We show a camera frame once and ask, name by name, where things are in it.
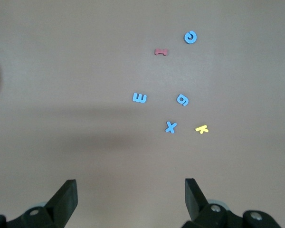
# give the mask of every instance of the blue foam letter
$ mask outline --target blue foam letter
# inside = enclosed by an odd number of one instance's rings
[[[171,124],[170,121],[167,122],[167,126],[168,128],[165,130],[167,133],[171,132],[172,134],[174,134],[174,127],[176,127],[177,123],[173,123]]]
[[[177,102],[182,104],[183,106],[186,106],[189,103],[189,99],[185,97],[183,94],[180,94],[177,97]]]
[[[133,94],[133,101],[135,102],[145,103],[146,100],[147,100],[147,95],[138,94],[137,96],[137,93]]]
[[[198,36],[193,31],[187,32],[184,36],[184,40],[187,44],[193,44],[197,38]]]

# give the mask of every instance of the screw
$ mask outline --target screw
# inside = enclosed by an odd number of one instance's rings
[[[250,213],[250,216],[251,216],[253,219],[256,219],[256,220],[258,220],[258,221],[260,221],[260,220],[263,219],[262,216],[261,216],[259,213],[257,213],[257,212],[251,212],[251,213]]]
[[[220,212],[220,207],[218,205],[212,205],[211,210],[213,210],[214,212]]]
[[[36,214],[38,214],[38,210],[37,209],[35,209],[35,210],[32,210],[30,213],[29,213],[29,215],[30,216],[33,216],[33,215],[36,215]]]

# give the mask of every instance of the blue letter x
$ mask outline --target blue letter x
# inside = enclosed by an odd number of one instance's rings
[[[171,132],[174,134],[174,127],[177,125],[177,123],[171,124],[170,121],[167,122],[168,128],[166,129],[166,132]]]

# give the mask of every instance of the gray table surface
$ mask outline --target gray table surface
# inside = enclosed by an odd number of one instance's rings
[[[179,228],[185,178],[285,228],[285,0],[0,1],[0,214],[76,179],[67,228]]]

